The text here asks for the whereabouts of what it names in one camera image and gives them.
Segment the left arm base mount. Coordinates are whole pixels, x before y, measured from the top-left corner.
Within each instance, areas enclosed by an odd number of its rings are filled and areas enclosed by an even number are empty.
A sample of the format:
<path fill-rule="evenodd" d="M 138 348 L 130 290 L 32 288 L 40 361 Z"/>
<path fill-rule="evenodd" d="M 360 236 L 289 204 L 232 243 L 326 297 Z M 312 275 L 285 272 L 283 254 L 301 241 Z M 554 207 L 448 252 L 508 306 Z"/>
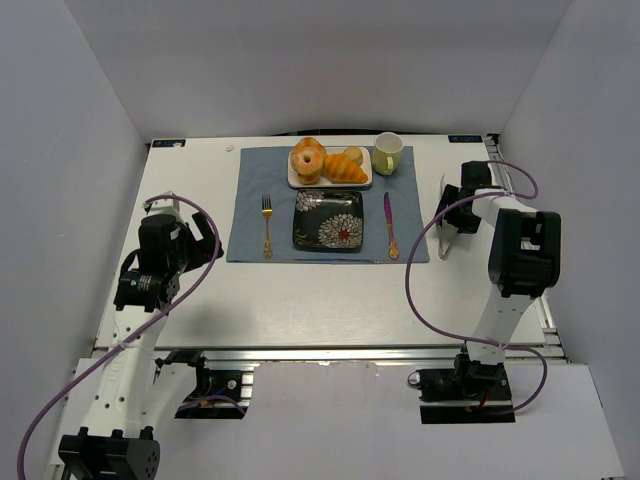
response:
<path fill-rule="evenodd" d="M 241 420 L 248 411 L 248 397 L 242 393 L 244 372 L 230 367 L 214 367 L 202 350 L 172 350 L 157 358 L 156 376 L 166 365 L 186 364 L 195 379 L 189 393 L 175 414 L 176 419 Z"/>

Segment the orange ring donut bread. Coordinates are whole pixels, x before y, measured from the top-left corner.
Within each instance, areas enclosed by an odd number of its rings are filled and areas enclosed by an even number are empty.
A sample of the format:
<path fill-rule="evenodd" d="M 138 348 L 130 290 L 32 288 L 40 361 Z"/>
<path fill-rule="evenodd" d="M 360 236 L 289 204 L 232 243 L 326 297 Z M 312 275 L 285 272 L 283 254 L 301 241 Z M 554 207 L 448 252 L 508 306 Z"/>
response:
<path fill-rule="evenodd" d="M 315 147 L 294 148 L 289 163 L 302 185 L 314 184 L 324 168 L 324 155 Z"/>

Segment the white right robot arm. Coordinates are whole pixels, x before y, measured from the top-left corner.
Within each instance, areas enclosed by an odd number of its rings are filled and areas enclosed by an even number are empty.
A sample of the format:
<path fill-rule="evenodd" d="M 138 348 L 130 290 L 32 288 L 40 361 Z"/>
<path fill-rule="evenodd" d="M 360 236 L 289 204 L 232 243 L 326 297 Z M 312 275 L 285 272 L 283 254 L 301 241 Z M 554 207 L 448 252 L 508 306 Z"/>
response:
<path fill-rule="evenodd" d="M 439 234 L 452 243 L 458 235 L 493 228 L 488 258 L 492 283 L 487 304 L 466 355 L 475 367 L 495 368 L 504 362 L 504 347 L 533 301 L 556 285 L 560 276 L 561 217 L 521 203 L 493 183 L 487 161 L 461 166 L 461 185 L 441 186 L 437 210 Z"/>

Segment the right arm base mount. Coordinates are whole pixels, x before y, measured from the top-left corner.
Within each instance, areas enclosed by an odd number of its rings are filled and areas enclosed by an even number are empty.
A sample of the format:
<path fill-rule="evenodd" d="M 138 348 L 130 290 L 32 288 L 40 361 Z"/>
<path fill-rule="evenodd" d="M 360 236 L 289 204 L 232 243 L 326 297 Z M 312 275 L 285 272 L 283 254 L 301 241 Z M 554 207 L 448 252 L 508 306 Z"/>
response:
<path fill-rule="evenodd" d="M 424 425 L 500 424 L 516 421 L 512 393 L 502 363 L 472 361 L 458 354 L 451 368 L 425 368 L 407 377 L 419 392 Z"/>

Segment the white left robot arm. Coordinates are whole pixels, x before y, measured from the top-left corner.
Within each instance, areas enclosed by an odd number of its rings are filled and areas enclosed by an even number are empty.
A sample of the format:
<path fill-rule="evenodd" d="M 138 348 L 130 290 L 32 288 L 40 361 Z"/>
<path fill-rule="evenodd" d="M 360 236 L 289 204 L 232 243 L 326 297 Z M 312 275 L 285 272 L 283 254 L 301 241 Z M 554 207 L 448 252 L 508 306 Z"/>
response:
<path fill-rule="evenodd" d="M 112 340 L 98 361 L 100 381 L 75 434 L 58 456 L 76 479 L 153 479 L 159 433 L 197 385 L 193 360 L 176 354 L 167 365 L 154 350 L 168 310 L 184 294 L 183 274 L 208 272 L 223 254 L 207 215 L 185 221 L 174 207 L 153 208 L 138 228 L 138 246 L 122 261 L 114 297 Z"/>

